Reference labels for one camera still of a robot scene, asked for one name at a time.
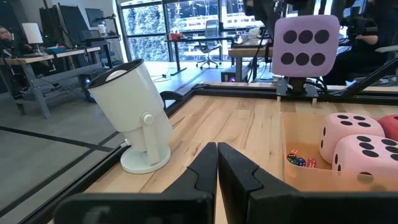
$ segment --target pink foam die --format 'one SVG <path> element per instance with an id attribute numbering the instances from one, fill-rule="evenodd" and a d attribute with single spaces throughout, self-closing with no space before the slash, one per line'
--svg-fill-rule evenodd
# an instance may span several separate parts
<path id="1" fill-rule="evenodd" d="M 354 113 L 330 114 L 326 118 L 319 144 L 322 158 L 331 164 L 338 141 L 353 134 L 384 137 L 383 128 L 373 118 Z"/>

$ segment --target red ball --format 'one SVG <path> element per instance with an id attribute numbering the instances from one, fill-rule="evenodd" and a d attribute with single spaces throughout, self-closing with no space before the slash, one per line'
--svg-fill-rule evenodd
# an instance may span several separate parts
<path id="1" fill-rule="evenodd" d="M 398 141 L 398 114 L 389 115 L 379 119 L 386 138 Z"/>

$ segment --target red die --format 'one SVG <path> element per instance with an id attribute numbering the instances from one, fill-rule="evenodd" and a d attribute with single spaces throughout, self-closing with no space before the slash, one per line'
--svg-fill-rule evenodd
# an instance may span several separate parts
<path id="1" fill-rule="evenodd" d="M 385 116 L 379 119 L 386 138 L 398 141 L 398 114 Z"/>
<path id="2" fill-rule="evenodd" d="M 308 158 L 307 167 L 308 168 L 316 168 L 316 166 L 317 166 L 317 161 L 313 158 Z"/>

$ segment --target wooden tray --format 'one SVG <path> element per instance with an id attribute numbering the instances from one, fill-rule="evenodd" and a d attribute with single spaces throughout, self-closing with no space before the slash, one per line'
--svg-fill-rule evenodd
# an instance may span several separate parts
<path id="1" fill-rule="evenodd" d="M 300 191 L 397 191 L 398 181 L 391 177 L 371 177 L 350 172 L 337 172 L 319 153 L 319 142 L 325 115 L 284 113 L 282 117 L 284 181 Z M 287 155 L 295 149 L 297 157 L 317 160 L 317 167 L 291 164 Z"/>

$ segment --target glass wall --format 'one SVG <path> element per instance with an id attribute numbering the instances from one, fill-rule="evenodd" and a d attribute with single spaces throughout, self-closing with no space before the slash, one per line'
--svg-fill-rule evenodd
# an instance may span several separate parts
<path id="1" fill-rule="evenodd" d="M 224 28 L 263 26 L 261 21 L 256 21 L 254 16 L 244 14 L 243 0 L 221 0 L 221 20 Z"/>
<path id="2" fill-rule="evenodd" d="M 162 5 L 123 9 L 127 35 L 164 34 Z"/>
<path id="3" fill-rule="evenodd" d="M 206 21 L 218 19 L 217 0 L 195 0 L 167 4 L 170 30 L 205 30 Z"/>
<path id="4" fill-rule="evenodd" d="M 168 60 L 167 46 L 164 36 L 157 37 L 131 37 L 128 38 L 132 58 L 144 60 Z"/>
<path id="5" fill-rule="evenodd" d="M 318 14 L 320 1 L 315 4 Z M 325 14 L 330 14 L 332 0 L 327 0 Z M 354 6 L 362 8 L 366 0 L 357 0 Z M 344 15 L 349 15 L 349 8 Z M 132 0 L 122 4 L 129 51 L 132 58 L 145 60 L 175 60 L 174 46 L 164 42 L 166 34 L 176 30 L 187 36 L 204 35 L 206 21 L 218 19 L 223 23 L 224 35 L 236 35 L 242 30 L 263 26 L 254 16 L 246 16 L 243 0 Z M 297 11 L 289 9 L 287 17 L 296 16 Z M 201 60 L 206 57 L 197 42 L 178 43 L 180 60 Z M 230 41 L 222 41 L 222 49 L 211 52 L 213 58 L 229 60 Z"/>

